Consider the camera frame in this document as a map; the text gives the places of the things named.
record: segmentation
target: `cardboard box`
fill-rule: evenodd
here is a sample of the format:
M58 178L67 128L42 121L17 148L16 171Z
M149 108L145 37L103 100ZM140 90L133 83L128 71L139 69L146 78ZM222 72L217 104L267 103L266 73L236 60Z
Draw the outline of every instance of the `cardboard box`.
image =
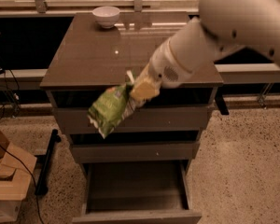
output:
M0 132L0 145L9 153L19 158L32 173L36 164L36 157L20 147L12 144ZM31 176L25 167L14 157L0 148L0 176L14 176L10 181L0 181L0 223L16 221L21 207L21 201L26 198L31 182Z

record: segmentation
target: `drawer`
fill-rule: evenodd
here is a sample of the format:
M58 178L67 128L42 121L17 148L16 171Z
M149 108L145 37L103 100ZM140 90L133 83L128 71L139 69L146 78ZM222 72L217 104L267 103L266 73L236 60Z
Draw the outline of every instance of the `drawer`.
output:
M77 163L110 161L189 160L199 146L198 132L72 134L70 146Z
M207 127L213 107L141 108L126 118L115 133L185 131ZM97 133L90 124L86 108L57 108L54 116L65 134Z
M73 223L194 224L185 170L179 161L90 164L81 217Z

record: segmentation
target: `desk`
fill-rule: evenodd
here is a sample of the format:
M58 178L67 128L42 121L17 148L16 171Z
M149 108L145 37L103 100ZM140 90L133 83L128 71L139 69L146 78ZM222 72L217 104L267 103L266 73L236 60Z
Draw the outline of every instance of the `desk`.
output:
M184 12L122 13L104 30L92 14L74 17L40 84L88 180L83 215L73 222L198 222L185 175L223 83L213 64L178 89L161 89L105 140L87 118L106 88L124 83L129 69L139 73L188 21Z

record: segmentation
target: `beige floor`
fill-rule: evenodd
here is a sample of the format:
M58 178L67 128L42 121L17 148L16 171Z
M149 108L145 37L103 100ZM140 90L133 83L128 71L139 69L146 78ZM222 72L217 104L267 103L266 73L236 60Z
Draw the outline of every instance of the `beige floor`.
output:
M252 101L228 102L229 116L215 111L187 176L199 224L280 223L280 101L268 109ZM46 112L2 119L0 129L19 146L42 153L54 118ZM85 178L61 135L49 175L49 193L40 199L45 223L71 223L80 214ZM17 223L39 223L34 188L22 203Z

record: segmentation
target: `green package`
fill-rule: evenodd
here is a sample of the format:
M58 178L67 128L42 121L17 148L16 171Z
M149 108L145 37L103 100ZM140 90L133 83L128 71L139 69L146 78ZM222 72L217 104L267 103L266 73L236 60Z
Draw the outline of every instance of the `green package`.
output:
M88 110L90 122L106 138L124 120L133 85L124 84L107 89Z

